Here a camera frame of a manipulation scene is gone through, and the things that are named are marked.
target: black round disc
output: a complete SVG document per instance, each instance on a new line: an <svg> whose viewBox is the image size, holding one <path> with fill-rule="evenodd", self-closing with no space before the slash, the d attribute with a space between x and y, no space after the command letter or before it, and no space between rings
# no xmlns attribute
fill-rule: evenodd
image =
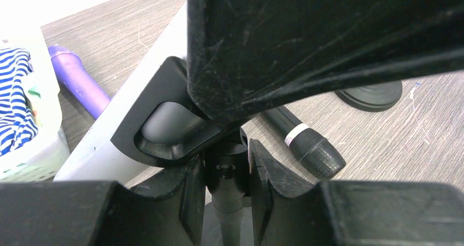
<svg viewBox="0 0 464 246"><path fill-rule="evenodd" d="M401 99L402 93L401 81L335 91L348 105L368 112L380 112L393 107Z"/></svg>
<svg viewBox="0 0 464 246"><path fill-rule="evenodd" d="M244 208L242 227L240 230L240 246L253 245L253 219L251 215L251 208ZM219 224L219 220L214 212L213 203L208 203L205 206L201 246L223 246L221 225Z"/></svg>

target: white tube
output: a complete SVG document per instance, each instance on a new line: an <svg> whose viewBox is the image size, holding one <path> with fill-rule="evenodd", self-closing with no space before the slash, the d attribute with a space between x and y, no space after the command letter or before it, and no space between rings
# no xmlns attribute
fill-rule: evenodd
<svg viewBox="0 0 464 246"><path fill-rule="evenodd" d="M110 141L145 85L169 56L187 55L184 4L55 176L54 181L117 180L126 184L149 166L122 154Z"/></svg>

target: blue and white striped shirt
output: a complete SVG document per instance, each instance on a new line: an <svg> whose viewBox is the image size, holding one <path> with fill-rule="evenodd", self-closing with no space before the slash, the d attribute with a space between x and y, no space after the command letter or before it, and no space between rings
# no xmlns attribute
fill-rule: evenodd
<svg viewBox="0 0 464 246"><path fill-rule="evenodd" d="M22 147L38 133L21 79L32 72L24 48L0 49L0 155Z"/></svg>

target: purple tube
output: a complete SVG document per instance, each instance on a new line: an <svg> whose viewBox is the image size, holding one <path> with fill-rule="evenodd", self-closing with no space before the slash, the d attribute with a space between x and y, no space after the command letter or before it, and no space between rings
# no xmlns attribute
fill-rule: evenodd
<svg viewBox="0 0 464 246"><path fill-rule="evenodd" d="M87 74L80 58L61 46L48 47L58 82L62 83L82 106L97 119L111 99Z"/></svg>

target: black tube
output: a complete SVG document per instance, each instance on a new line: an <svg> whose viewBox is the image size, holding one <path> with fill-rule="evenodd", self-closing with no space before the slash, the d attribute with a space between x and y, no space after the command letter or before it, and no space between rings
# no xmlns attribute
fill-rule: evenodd
<svg viewBox="0 0 464 246"><path fill-rule="evenodd" d="M331 179L346 166L343 157L330 142L302 123L284 106L262 112L293 156L318 179Z"/></svg>

